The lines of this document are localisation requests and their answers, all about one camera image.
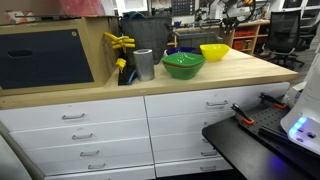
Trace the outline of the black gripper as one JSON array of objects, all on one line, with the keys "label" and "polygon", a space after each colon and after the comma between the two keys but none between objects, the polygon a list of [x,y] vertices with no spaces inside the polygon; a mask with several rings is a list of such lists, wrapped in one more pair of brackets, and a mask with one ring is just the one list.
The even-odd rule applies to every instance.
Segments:
[{"label": "black gripper", "polygon": [[229,36],[239,24],[240,22],[236,17],[227,17],[220,21],[219,27],[226,36]]}]

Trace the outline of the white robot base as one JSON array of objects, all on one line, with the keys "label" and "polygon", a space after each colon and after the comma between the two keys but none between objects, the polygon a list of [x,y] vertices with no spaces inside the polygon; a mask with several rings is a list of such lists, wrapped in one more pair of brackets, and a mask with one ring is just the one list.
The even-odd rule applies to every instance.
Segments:
[{"label": "white robot base", "polygon": [[296,104],[280,121],[288,139],[320,154],[320,59],[316,55],[313,69]]}]

